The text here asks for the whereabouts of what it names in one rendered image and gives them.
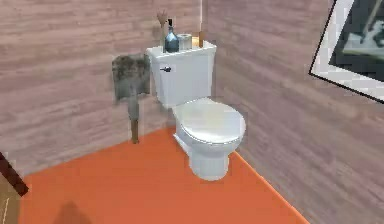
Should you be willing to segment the blue soap dispenser bottle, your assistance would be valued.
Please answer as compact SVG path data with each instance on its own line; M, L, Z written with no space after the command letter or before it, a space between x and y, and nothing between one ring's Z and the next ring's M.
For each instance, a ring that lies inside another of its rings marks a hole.
M168 19L168 33L165 37L164 48L169 53L179 51L179 39L174 33L173 20L171 18Z

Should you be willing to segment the white toilet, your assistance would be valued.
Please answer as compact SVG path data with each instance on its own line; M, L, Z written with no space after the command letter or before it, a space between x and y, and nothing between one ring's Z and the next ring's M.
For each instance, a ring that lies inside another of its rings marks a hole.
M212 98L216 50L208 41L175 53L165 53L160 46L146 50L156 97L175 119L174 138L193 174L207 181L226 176L229 155L246 131L238 110Z

